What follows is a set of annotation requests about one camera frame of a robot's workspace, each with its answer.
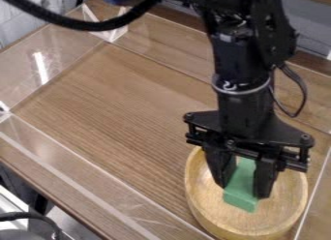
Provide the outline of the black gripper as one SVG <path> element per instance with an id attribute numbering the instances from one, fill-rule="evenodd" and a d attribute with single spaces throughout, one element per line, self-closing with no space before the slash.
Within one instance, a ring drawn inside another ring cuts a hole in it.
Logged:
<path id="1" fill-rule="evenodd" d="M 185 142 L 200 146 L 214 183 L 224 189 L 236 169 L 234 155 L 253 160 L 253 194 L 269 197 L 277 172 L 285 168 L 308 170 L 313 138 L 280 121 L 272 112 L 260 122 L 248 105 L 233 115 L 220 107 L 184 115 Z"/>

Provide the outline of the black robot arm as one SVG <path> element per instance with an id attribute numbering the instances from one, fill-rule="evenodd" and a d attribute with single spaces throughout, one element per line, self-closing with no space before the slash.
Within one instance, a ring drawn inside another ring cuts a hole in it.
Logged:
<path id="1" fill-rule="evenodd" d="M 146 6 L 156 0 L 113 0 Z M 273 92 L 273 74 L 282 73 L 306 86 L 285 65 L 297 35 L 281 0 L 176 0 L 197 11 L 212 46 L 212 88 L 218 108 L 189 112 L 185 141 L 202 148 L 214 183 L 226 187 L 240 155 L 256 163 L 253 193 L 269 197 L 277 173 L 308 169 L 313 138 L 276 116 L 281 107 Z"/>

